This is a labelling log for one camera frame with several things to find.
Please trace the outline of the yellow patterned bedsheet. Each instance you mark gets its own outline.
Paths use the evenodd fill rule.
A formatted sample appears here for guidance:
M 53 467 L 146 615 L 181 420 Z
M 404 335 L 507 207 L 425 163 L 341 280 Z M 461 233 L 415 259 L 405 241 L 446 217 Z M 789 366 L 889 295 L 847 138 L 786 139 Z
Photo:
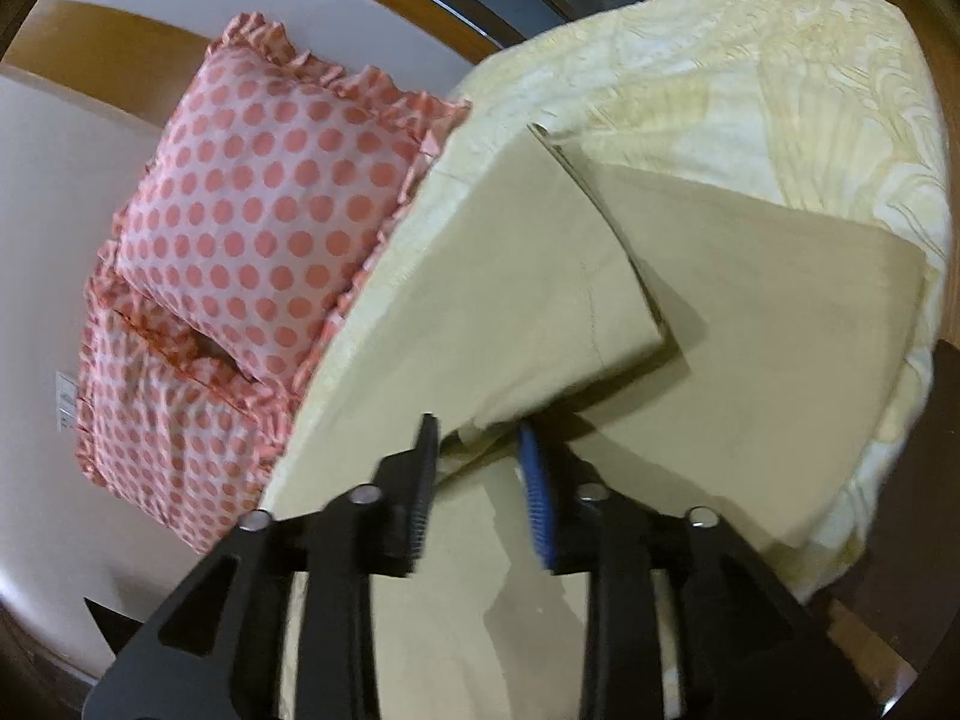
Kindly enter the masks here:
M 460 91 L 469 117 L 397 227 L 438 164 L 478 181 L 527 132 L 617 166 L 882 227 L 921 250 L 905 367 L 832 522 L 812 536 L 820 556 L 805 589 L 762 554 L 799 596 L 843 574 L 928 398 L 949 260 L 947 138 L 907 18 L 884 0 L 649 0 L 493 55 Z

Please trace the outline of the polka dot pillow left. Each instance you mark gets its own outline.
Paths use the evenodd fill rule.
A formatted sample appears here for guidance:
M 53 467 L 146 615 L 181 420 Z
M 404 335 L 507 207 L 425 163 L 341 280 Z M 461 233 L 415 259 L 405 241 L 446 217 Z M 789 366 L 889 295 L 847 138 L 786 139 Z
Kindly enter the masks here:
M 76 458 L 94 486 L 195 553 L 259 504 L 291 401 L 202 353 L 199 335 L 101 265 L 85 284 Z

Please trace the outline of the wall switch plate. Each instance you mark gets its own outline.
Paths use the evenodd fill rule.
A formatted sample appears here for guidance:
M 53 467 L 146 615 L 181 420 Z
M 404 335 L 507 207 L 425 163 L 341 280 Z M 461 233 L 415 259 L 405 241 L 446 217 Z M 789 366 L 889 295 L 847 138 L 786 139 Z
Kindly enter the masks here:
M 55 416 L 57 429 L 73 429 L 78 415 L 78 383 L 65 372 L 55 372 Z

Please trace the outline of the khaki pants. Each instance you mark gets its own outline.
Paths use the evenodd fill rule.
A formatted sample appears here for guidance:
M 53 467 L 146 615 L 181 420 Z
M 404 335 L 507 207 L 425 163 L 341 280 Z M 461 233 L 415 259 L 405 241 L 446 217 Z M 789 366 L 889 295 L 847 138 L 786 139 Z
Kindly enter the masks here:
M 374 587 L 391 718 L 569 718 L 586 585 L 540 569 L 516 461 L 562 410 L 615 488 L 711 504 L 794 590 L 874 440 L 926 261 L 882 227 L 617 166 L 521 133 L 478 181 L 438 164 L 309 383 L 267 504 L 317 509 L 410 444 L 449 447 L 427 554 Z

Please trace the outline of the polka dot pillow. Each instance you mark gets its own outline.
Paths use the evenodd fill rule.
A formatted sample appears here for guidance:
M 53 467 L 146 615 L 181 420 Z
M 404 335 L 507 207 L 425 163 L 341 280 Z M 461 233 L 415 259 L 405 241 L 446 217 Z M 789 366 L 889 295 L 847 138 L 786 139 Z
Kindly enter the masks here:
M 117 273 L 247 377 L 293 392 L 327 319 L 467 119 L 241 13 L 210 44 L 117 232 Z
M 85 284 L 76 458 L 94 486 L 195 553 L 259 504 L 291 401 L 202 353 L 199 335 L 101 265 Z

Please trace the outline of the polka dot pillow right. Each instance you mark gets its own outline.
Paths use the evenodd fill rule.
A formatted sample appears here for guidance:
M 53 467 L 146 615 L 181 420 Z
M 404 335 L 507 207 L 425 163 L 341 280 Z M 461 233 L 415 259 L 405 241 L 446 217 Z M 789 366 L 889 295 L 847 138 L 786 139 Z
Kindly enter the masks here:
M 117 232 L 117 273 L 247 377 L 293 392 L 327 319 L 467 119 L 241 13 L 210 44 Z

